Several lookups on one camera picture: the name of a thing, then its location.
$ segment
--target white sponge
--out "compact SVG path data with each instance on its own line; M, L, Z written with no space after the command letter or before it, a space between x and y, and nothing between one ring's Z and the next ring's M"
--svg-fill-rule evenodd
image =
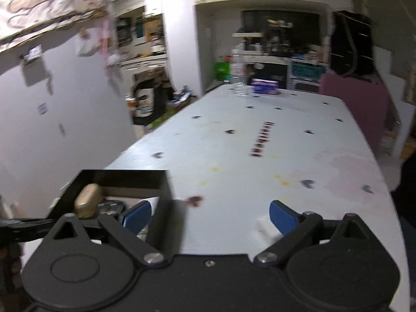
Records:
M256 220L256 227L262 239L269 245L276 243L283 237L280 231L273 225L269 216L262 216Z

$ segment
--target plastic bottle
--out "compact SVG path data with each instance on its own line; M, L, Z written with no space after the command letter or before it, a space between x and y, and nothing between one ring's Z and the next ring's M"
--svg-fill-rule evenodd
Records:
M232 86L236 95L247 95L245 85L244 63L241 61L240 50L233 49L231 64Z

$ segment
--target pink chair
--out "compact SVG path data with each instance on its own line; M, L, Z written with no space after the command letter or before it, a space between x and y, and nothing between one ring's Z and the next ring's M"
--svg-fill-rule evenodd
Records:
M342 99L375 154L384 133L390 95L381 85L325 73L320 93Z

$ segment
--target patterned fabric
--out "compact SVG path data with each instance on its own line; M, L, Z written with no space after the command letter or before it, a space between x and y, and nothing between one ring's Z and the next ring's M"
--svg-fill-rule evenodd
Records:
M0 52L104 8L105 0L0 0Z

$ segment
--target white table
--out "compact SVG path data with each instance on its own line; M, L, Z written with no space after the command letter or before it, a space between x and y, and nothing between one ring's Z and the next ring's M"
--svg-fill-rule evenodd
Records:
M221 86L186 107L107 168L169 170L174 198L203 196L200 207L187 214L183 253L253 257L268 246L256 237L255 221L268 214L275 199L325 219L355 212L400 268L401 282L391 307L409 311L407 259L396 211L344 103L290 90L278 96L236 96L229 88ZM265 121L275 126L262 157L253 157ZM159 152L162 158L153 156ZM315 181L314 189L303 186L302 180Z

